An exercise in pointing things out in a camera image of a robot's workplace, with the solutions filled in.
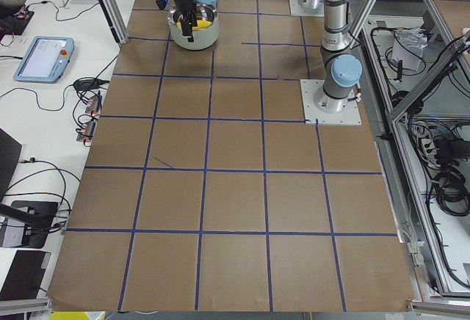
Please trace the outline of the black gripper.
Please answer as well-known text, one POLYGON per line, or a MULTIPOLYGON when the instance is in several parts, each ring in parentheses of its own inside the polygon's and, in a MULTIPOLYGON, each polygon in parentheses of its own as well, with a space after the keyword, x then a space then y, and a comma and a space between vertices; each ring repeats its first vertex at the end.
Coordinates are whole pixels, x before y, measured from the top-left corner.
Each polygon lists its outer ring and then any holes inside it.
POLYGON ((176 12, 174 21, 179 17, 186 18, 186 21, 181 21, 181 31, 189 43, 194 42, 193 37, 193 22, 195 20, 195 0, 174 0, 176 5, 176 12))

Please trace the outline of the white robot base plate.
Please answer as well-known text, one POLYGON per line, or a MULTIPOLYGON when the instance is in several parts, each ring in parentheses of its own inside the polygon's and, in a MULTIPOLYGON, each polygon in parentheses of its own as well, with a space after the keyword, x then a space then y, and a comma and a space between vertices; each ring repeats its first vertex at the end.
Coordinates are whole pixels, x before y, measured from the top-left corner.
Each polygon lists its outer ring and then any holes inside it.
POLYGON ((309 125, 360 126, 361 116, 356 100, 333 99, 324 92, 322 79, 301 79, 304 121, 309 125))

